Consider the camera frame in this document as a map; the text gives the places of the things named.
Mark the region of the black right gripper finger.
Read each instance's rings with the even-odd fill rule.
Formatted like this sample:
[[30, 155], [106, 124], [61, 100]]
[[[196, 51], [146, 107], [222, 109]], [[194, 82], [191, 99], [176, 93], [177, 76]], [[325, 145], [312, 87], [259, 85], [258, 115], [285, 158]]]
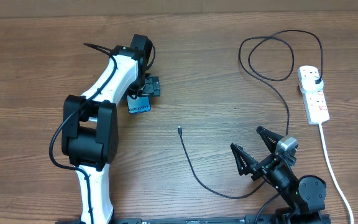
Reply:
[[230, 147], [235, 158], [239, 175], [253, 174], [258, 162], [246, 153], [241, 146], [232, 143]]
[[259, 126], [256, 129], [256, 132], [260, 135], [263, 142], [271, 153], [274, 153], [276, 151], [278, 142], [283, 139], [282, 135], [269, 131], [262, 126]]

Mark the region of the blue Samsung Galaxy smartphone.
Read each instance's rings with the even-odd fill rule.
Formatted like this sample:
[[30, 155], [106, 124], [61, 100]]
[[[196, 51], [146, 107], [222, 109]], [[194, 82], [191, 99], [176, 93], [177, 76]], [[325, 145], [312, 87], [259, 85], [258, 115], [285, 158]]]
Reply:
[[151, 110], [149, 97], [127, 95], [127, 105], [130, 114], [145, 113]]

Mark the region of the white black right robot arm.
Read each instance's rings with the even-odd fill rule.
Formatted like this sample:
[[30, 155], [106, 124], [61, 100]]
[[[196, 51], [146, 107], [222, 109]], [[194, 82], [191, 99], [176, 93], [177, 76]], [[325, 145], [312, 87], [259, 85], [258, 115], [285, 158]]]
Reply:
[[256, 215], [246, 215], [249, 223], [330, 223], [325, 209], [326, 183], [315, 175], [297, 178], [292, 171], [296, 163], [298, 141], [259, 126], [260, 135], [270, 154], [257, 161], [237, 144], [231, 144], [240, 175], [251, 175], [252, 180], [265, 179], [277, 191]]

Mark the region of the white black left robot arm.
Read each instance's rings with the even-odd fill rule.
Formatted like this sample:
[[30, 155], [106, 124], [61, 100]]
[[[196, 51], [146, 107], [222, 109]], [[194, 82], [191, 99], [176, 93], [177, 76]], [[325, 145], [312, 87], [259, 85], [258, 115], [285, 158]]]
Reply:
[[108, 65], [92, 87], [80, 96], [67, 96], [48, 153], [55, 166], [78, 176], [82, 214], [76, 223], [113, 223], [109, 166], [119, 144], [117, 106], [126, 100], [130, 114], [151, 110], [150, 98], [160, 96], [160, 81], [148, 72], [156, 49], [139, 34], [128, 47], [89, 47], [106, 54]]

